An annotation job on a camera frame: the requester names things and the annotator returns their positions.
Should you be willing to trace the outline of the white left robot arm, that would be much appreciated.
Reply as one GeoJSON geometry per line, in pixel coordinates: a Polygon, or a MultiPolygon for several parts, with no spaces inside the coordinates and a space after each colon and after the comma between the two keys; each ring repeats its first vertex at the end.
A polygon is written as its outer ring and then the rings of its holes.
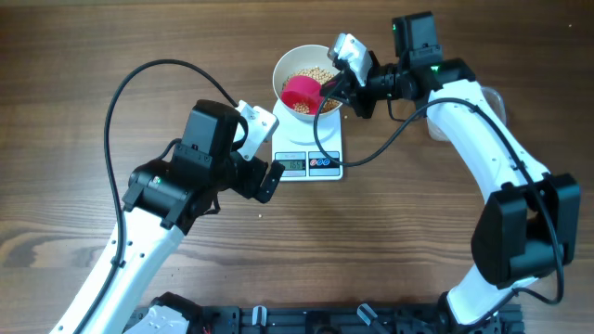
{"type": "Polygon", "coordinates": [[[122,332],[195,221],[219,213],[220,192],[271,200],[284,167],[255,154],[278,125],[275,114],[246,102],[232,108],[198,101],[183,136],[166,149],[172,158],[137,167],[124,196],[115,199],[117,223],[109,243],[54,332],[122,332]]]}

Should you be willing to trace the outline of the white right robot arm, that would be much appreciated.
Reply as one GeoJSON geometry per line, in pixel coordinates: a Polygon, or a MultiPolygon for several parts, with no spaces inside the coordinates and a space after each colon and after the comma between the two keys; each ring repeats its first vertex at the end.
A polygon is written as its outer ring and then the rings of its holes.
{"type": "Polygon", "coordinates": [[[514,296],[530,294],[575,256],[581,192],[568,173],[554,175],[515,139],[485,100],[474,72],[446,59],[434,17],[392,21],[395,64],[382,65],[354,36],[342,33],[328,56],[337,74],[322,86],[367,119],[381,101],[414,102],[415,118],[433,123],[463,159],[484,197],[471,238],[473,265],[442,299],[439,330],[467,333],[493,319],[514,296]]]}

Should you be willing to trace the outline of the pink measuring scoop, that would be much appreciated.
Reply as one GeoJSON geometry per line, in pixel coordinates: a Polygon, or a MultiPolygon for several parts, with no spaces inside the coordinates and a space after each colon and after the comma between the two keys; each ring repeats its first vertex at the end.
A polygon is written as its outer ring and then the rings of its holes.
{"type": "Polygon", "coordinates": [[[290,109],[302,114],[315,114],[323,97],[322,84],[308,76],[297,75],[290,78],[281,92],[281,101],[290,109]]]}

